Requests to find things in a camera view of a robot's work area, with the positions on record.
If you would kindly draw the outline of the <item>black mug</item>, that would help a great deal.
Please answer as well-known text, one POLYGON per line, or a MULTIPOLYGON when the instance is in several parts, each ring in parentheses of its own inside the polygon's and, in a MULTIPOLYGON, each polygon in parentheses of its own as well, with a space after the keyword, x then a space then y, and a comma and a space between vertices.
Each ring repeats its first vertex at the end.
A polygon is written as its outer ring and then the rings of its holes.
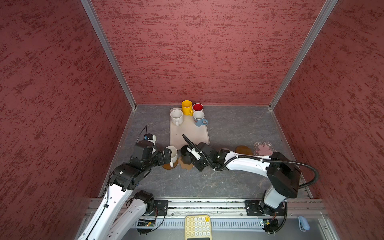
POLYGON ((193 155, 188 151, 188 145, 185 145, 181 148, 181 157, 182 162, 186 165, 191 165, 193 160, 193 155))

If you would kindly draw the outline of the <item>brown paw coaster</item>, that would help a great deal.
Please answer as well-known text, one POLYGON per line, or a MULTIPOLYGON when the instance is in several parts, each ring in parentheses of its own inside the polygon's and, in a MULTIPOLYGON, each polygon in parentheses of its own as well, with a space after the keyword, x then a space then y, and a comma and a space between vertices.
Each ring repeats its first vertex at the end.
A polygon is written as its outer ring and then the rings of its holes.
POLYGON ((179 159, 179 164, 181 165, 182 169, 187 171, 190 171, 195 167, 193 164, 185 164, 182 159, 179 159))

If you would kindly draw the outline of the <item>brown glossy coaster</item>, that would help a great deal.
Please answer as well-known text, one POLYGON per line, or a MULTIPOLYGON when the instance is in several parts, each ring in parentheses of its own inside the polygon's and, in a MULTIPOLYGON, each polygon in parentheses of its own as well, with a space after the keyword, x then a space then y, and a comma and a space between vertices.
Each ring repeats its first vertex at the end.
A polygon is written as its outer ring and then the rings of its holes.
POLYGON ((166 169, 166 170, 171 170, 171 169, 174 169, 174 168, 178 165, 178 163, 179 163, 179 160, 176 160, 174 163, 171 162, 171 163, 169 163, 169 164, 165 164, 165 165, 163 165, 162 167, 163 167, 164 169, 166 169))

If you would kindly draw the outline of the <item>white mug front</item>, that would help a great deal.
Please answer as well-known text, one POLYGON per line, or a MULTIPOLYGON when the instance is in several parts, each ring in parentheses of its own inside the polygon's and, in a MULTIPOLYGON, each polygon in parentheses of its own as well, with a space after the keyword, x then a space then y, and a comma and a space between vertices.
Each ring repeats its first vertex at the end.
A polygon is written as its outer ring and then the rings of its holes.
POLYGON ((168 146, 167 149, 169 149, 171 151, 171 162, 175 162, 176 160, 178 160, 178 150, 176 147, 174 146, 168 146))

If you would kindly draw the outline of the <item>brown wooden coaster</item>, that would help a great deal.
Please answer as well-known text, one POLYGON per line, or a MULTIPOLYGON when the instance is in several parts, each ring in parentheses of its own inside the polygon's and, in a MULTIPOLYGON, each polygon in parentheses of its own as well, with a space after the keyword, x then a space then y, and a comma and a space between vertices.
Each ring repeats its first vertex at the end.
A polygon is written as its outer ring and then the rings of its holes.
POLYGON ((253 151, 247 146, 237 146, 235 152, 241 155, 253 155, 253 151))

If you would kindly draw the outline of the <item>pink flower coaster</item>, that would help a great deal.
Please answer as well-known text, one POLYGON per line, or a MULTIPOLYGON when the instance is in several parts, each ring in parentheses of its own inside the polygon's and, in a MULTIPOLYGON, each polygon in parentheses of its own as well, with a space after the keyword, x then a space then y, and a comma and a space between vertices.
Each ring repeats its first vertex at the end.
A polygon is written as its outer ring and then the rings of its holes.
POLYGON ((254 156, 270 156, 276 151, 274 150, 273 145, 269 142, 256 142, 254 146, 254 156))

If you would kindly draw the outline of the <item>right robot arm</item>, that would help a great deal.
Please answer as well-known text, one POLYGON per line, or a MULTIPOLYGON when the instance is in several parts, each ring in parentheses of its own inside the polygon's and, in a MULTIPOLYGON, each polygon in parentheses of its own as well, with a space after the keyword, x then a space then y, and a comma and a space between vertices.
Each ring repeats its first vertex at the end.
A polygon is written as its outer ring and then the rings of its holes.
POLYGON ((216 151, 201 142, 194 144, 186 135, 182 135, 187 143, 187 150, 192 155, 192 164, 201 172, 210 167, 216 172, 224 170, 244 171, 269 179, 271 187, 263 194, 258 211, 264 216, 272 216, 278 211, 286 199, 295 199, 300 189, 313 185, 319 179, 319 172, 314 167, 295 161, 290 161, 283 154, 273 152, 267 156, 238 154, 222 149, 216 151), (312 180, 300 184, 302 172, 300 166, 314 173, 312 180))

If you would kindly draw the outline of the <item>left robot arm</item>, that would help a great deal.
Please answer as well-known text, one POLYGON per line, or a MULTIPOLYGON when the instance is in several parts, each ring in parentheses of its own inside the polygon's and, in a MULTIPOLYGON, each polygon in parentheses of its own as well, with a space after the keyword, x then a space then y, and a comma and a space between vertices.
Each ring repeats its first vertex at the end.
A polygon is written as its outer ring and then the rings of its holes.
POLYGON ((153 194, 133 191, 152 168, 170 163, 171 155, 171 150, 156 147, 153 134, 145 134, 135 143, 130 160, 114 169, 106 193, 79 239, 121 240, 141 216, 156 212, 153 194))

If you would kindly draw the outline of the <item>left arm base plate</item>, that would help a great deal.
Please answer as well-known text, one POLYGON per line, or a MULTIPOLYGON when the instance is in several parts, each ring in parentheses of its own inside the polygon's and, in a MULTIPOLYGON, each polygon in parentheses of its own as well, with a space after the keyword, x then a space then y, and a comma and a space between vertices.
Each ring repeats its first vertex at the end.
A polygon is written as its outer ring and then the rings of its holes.
POLYGON ((167 200, 153 200, 145 202, 140 199, 129 199, 126 203, 126 212, 132 213, 143 213, 143 217, 155 217, 155 216, 165 216, 168 211, 167 200))

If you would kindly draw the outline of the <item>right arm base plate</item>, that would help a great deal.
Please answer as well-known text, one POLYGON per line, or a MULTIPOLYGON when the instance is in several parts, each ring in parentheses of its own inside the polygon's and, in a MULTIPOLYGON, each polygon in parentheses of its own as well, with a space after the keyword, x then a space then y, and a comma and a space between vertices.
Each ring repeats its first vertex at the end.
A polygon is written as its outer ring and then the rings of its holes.
POLYGON ((246 200, 245 209, 247 216, 266 216, 266 217, 279 217, 284 216, 286 213, 286 202, 281 202, 280 205, 274 209, 263 201, 260 200, 246 200))

